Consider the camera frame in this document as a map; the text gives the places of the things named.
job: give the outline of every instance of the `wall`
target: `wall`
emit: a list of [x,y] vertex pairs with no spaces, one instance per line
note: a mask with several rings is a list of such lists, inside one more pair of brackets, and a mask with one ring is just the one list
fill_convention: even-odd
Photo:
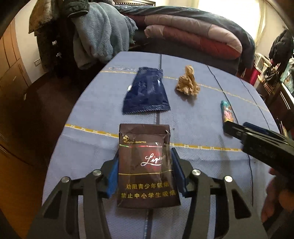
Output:
[[155,6],[165,6],[168,2],[168,0],[153,0],[155,3]]
[[265,27],[256,52],[268,57],[270,48],[278,35],[283,32],[285,23],[279,14],[269,4],[266,4]]
[[156,6],[161,6],[157,5],[157,3],[161,3],[162,1],[165,2],[165,4],[162,5],[169,5],[169,6],[183,6],[183,7],[198,7],[199,0],[159,0],[156,1]]
[[15,16],[15,30],[19,52],[24,67],[33,83],[45,74],[42,64],[35,66],[34,61],[40,58],[37,38],[29,32],[29,18],[37,0],[31,0]]
[[293,0],[266,0],[271,6],[281,14],[281,18],[286,23],[288,29],[294,35],[294,8]]

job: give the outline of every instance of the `human hand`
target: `human hand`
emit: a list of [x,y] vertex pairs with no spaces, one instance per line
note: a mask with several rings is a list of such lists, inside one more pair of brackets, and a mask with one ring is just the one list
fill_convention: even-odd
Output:
[[[270,169],[271,175],[278,175],[279,173],[273,168]],[[275,212],[275,205],[277,202],[280,203],[283,209],[288,212],[294,210],[294,193],[288,189],[279,190],[277,189],[277,178],[273,178],[266,189],[267,197],[265,199],[262,211],[261,221],[264,223],[270,218]]]

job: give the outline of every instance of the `black jacket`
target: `black jacket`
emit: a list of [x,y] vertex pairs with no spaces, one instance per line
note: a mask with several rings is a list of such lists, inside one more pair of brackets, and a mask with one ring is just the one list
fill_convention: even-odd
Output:
[[59,0],[63,1],[61,12],[68,18],[80,17],[88,14],[89,2],[104,2],[113,5],[112,0]]
[[293,37],[288,29],[284,30],[274,41],[269,58],[273,60],[273,65],[288,63],[294,50]]

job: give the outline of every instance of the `dark blue wrapper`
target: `dark blue wrapper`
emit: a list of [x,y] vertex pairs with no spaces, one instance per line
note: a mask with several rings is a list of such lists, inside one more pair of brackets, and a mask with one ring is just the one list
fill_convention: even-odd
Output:
[[167,111],[170,106],[162,84],[161,69],[140,67],[123,103],[123,114]]

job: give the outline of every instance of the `blue tablecloth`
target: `blue tablecloth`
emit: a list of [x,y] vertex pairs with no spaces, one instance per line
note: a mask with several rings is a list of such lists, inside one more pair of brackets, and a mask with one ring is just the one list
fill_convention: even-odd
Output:
[[[175,86],[192,65],[201,91],[197,100],[178,94]],[[171,111],[122,115],[123,99],[139,67],[163,69],[163,84]],[[244,154],[239,140],[222,130],[220,103],[228,97],[239,124],[245,121],[278,132],[266,105],[248,83],[219,69],[190,60],[142,52],[121,52],[93,79],[83,92],[59,137],[44,186],[43,202],[63,176],[81,178],[114,157],[118,149],[120,123],[169,124],[171,145],[179,156],[208,176],[231,175],[260,214],[265,187],[271,176],[268,166]],[[181,197],[181,206],[154,209],[151,238],[182,238],[190,199]],[[113,239],[144,238],[147,210],[116,208],[116,195],[104,200],[105,213]],[[215,220],[212,200],[211,223]],[[81,239],[82,199],[79,200]],[[214,228],[209,227],[209,238]]]

